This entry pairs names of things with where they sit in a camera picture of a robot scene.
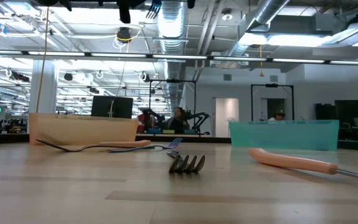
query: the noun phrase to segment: desk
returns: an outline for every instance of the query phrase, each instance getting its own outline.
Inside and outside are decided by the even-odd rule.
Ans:
[[[206,156],[199,175],[170,175],[166,151],[0,144],[0,223],[358,223],[357,179],[264,166],[229,144],[178,150]],[[358,172],[358,151],[283,154]]]

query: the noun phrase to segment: silver duct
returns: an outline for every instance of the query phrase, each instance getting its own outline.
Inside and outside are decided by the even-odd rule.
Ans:
[[[163,1],[161,11],[158,15],[158,32],[160,37],[184,38],[186,4],[181,1]],[[161,50],[164,54],[183,54],[185,43],[180,40],[162,40]],[[184,79],[185,75],[181,72],[181,63],[164,62],[164,75],[166,79]],[[170,98],[171,106],[178,106],[181,93],[178,92],[177,85],[166,84],[166,92]]]
[[[281,9],[287,5],[290,0],[261,0],[258,3],[257,9],[251,14],[253,17],[247,18],[245,24],[242,25],[245,27],[244,32],[246,33],[248,30],[258,27],[260,25],[268,24],[271,22],[275,16],[281,11]],[[247,50],[249,45],[242,44],[241,38],[237,41],[232,49],[226,54],[227,56],[240,57]]]

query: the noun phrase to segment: fork handle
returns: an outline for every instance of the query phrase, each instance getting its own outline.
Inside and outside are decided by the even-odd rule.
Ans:
[[[144,147],[151,144],[150,140],[141,140],[133,142],[101,142],[101,146],[111,146],[111,147]]]
[[[325,174],[336,174],[336,170],[339,169],[338,165],[336,164],[316,161],[313,159],[273,154],[263,149],[257,148],[249,149],[249,155],[256,161],[271,166],[310,170],[315,172],[322,172]]]

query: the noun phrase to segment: translucent plastic container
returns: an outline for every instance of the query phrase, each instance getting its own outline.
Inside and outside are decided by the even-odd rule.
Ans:
[[[230,122],[234,147],[335,151],[338,120]]]

